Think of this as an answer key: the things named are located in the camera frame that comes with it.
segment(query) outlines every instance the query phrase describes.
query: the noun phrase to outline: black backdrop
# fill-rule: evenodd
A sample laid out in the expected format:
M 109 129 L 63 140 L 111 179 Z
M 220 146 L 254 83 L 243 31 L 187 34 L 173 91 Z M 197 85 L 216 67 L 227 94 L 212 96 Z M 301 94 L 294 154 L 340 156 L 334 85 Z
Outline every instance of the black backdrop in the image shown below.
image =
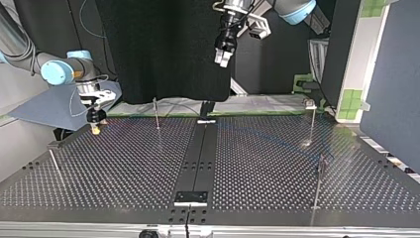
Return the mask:
M 132 104 L 154 97 L 228 98 L 231 70 L 214 63 L 220 15 L 212 10 L 213 2 L 97 0 L 95 6 L 88 0 L 83 22 L 102 35 L 102 19 L 107 36 L 102 39 L 80 25 L 83 0 L 15 0 L 24 27 L 41 51 L 64 57 L 67 51 L 90 50 L 103 73 L 118 77 L 123 100 Z

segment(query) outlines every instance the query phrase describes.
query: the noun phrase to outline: vertical pin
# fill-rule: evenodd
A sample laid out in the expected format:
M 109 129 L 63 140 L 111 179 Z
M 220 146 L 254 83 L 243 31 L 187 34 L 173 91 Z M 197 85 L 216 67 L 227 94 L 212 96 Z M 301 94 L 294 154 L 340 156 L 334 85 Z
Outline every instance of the vertical pin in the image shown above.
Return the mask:
M 158 123 L 158 102 L 157 102 L 156 98 L 154 98 L 154 110 L 155 110 L 155 118 L 156 118 L 156 121 L 157 121 L 157 129 L 159 130 L 160 125 Z

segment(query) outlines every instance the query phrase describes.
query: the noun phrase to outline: black curtain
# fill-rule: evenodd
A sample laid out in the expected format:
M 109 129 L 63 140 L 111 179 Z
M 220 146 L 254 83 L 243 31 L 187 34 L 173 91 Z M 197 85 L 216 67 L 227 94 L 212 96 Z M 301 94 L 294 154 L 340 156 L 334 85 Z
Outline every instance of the black curtain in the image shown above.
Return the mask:
M 231 71 L 214 62 L 220 14 L 213 2 L 96 0 L 124 101 L 228 98 Z

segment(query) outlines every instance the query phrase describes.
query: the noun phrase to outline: gray wall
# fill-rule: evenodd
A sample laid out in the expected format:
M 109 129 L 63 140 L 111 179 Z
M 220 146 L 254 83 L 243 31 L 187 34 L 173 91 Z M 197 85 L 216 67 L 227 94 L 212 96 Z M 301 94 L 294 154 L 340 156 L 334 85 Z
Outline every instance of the gray wall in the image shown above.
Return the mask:
M 367 96 L 362 130 L 420 172 L 420 1 L 390 7 Z

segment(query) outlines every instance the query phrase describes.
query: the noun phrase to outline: perforated metal table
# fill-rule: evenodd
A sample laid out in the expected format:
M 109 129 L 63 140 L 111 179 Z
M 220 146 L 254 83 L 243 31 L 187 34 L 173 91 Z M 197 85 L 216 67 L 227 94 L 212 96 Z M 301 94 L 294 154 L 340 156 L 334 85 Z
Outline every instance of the perforated metal table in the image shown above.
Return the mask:
M 307 115 L 216 120 L 161 118 L 158 130 L 152 118 L 114 118 L 100 136 L 76 133 L 0 184 L 0 236 L 76 225 L 130 227 L 131 237 L 188 225 L 408 228 L 420 237 L 420 184 L 329 117 L 316 117 L 312 137 Z M 320 158 L 328 165 L 314 207 Z M 179 191 L 207 191 L 207 206 L 175 207 Z

